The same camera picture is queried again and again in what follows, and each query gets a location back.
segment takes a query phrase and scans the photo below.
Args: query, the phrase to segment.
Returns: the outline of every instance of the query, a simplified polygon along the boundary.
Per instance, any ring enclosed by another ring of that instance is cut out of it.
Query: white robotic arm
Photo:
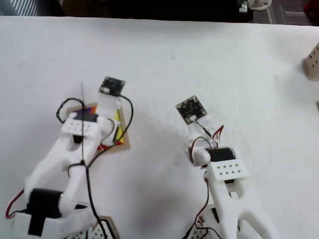
[[[112,118],[121,106],[121,99],[119,93],[110,94],[115,89],[113,80],[106,78],[99,90],[98,114],[84,113],[82,129],[82,113],[71,113],[54,146],[27,180],[26,210],[15,214],[12,225],[16,238],[62,239],[96,223],[92,208],[77,201],[86,185],[86,168],[69,166],[82,159],[89,165],[101,140],[106,145],[114,142],[119,123]],[[124,82],[118,82],[122,90]],[[65,191],[46,189],[46,184],[62,171],[68,171],[70,178]]]
[[[176,107],[189,131],[188,157],[194,166],[207,167],[204,178],[208,196],[212,196],[184,239],[279,239],[244,161],[219,141],[223,126],[212,128],[210,117],[195,96]]]

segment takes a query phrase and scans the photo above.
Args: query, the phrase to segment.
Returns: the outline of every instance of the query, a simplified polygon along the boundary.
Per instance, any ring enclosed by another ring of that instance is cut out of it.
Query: circuit board
[[[186,122],[186,124],[190,124],[195,120],[207,115],[206,110],[199,102],[196,96],[192,96],[188,98],[186,101],[178,104],[176,109]]]
[[[111,77],[105,77],[99,92],[111,96],[119,96],[125,85],[125,81],[121,81]]]

